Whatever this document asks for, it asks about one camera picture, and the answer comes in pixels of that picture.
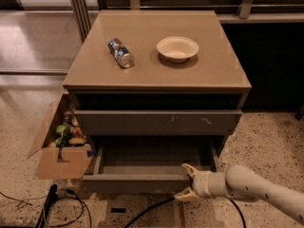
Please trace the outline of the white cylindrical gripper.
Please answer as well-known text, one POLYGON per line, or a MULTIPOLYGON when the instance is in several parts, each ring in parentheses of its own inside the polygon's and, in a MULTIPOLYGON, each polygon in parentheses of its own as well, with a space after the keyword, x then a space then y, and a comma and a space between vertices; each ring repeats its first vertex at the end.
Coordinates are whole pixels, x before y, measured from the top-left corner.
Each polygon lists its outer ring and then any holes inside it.
POLYGON ((225 174, 223 172, 199 171, 194 166, 183 163, 181 165, 193 179, 193 190, 190 187, 174 195, 179 201, 195 201, 202 199, 227 198, 225 174))

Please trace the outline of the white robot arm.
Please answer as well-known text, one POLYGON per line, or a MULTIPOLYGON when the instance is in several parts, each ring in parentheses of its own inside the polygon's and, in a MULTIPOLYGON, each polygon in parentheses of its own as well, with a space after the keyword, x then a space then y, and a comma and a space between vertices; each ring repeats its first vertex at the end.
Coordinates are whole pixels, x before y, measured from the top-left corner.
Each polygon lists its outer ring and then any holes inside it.
POLYGON ((304 224, 304 194, 270 182, 246 166, 232 165, 224 172, 202 171, 187 163, 182 167, 188 172, 192 183, 174 196, 176 200, 264 200, 304 224))

